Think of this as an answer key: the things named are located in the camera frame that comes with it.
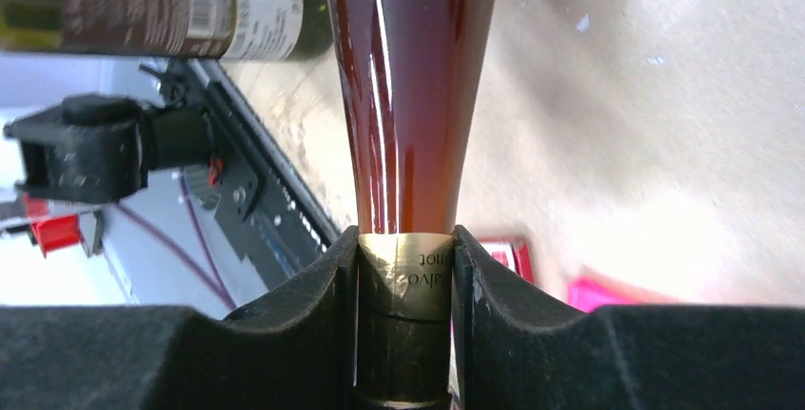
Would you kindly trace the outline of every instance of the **wine bottle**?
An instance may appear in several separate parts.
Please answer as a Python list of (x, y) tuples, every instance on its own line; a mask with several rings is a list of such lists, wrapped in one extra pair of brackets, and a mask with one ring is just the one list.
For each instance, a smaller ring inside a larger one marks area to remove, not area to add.
[(0, 0), (0, 50), (290, 61), (331, 44), (327, 0)]
[(495, 0), (329, 0), (359, 213), (356, 400), (447, 408), (461, 171)]

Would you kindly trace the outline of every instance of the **brown label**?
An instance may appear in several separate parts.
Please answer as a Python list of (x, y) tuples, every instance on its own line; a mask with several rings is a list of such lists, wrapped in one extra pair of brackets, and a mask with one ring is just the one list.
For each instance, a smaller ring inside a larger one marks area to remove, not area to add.
[(235, 0), (63, 0), (69, 52), (220, 57), (232, 41)]

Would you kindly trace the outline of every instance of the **wire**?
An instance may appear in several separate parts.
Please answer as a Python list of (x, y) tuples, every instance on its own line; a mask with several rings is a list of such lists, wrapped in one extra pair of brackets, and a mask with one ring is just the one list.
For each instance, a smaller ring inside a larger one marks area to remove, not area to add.
[(187, 188), (187, 178), (185, 178), (183, 173), (179, 173), (178, 175), (178, 187), (181, 190), (182, 199), (185, 200), (184, 205), (187, 207), (187, 215), (190, 216), (190, 220), (193, 223), (193, 231), (196, 233), (196, 239), (198, 239), (198, 243), (201, 245), (201, 249), (204, 251), (204, 258), (207, 259), (207, 264), (210, 265), (210, 269), (213, 270), (213, 277), (216, 279), (218, 286), (227, 294), (227, 297), (233, 301), (234, 298), (227, 290), (224, 280), (221, 278), (221, 273), (218, 271), (218, 266), (215, 265), (213, 255), (210, 253), (207, 240), (204, 239), (204, 234), (201, 232), (201, 226), (198, 224), (196, 209), (193, 207), (193, 200), (190, 198), (190, 191)]
[(193, 258), (187, 254), (173, 239), (168, 237), (163, 231), (157, 228), (154, 224), (149, 222), (148, 220), (142, 218), (139, 214), (135, 213), (128, 207), (117, 204), (114, 205), (114, 208), (117, 209), (121, 214), (128, 217), (129, 220), (137, 224), (139, 227), (146, 230), (150, 235), (152, 235), (155, 239), (157, 239), (163, 246), (168, 248), (181, 262), (193, 273), (198, 277), (198, 279), (210, 290), (212, 291), (215, 296), (217, 296), (221, 302), (229, 310), (234, 310), (237, 307), (237, 304), (234, 302), (232, 297), (227, 293), (227, 291), (223, 288), (220, 288), (218, 284), (208, 276), (204, 270), (196, 264)]

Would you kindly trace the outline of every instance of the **gold label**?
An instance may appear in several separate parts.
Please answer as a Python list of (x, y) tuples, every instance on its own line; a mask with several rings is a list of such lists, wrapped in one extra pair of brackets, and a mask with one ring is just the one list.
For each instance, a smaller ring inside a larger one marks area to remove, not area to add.
[(449, 234), (361, 234), (360, 297), (383, 314), (450, 319), (454, 238)]

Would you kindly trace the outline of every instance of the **table surface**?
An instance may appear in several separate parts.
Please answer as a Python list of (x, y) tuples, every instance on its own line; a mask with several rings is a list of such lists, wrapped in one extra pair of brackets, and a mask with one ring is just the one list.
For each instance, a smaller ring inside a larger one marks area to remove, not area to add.
[[(525, 233), (539, 284), (805, 303), (802, 0), (497, 0), (459, 202)], [(340, 226), (355, 195), (332, 51), (228, 72)]]

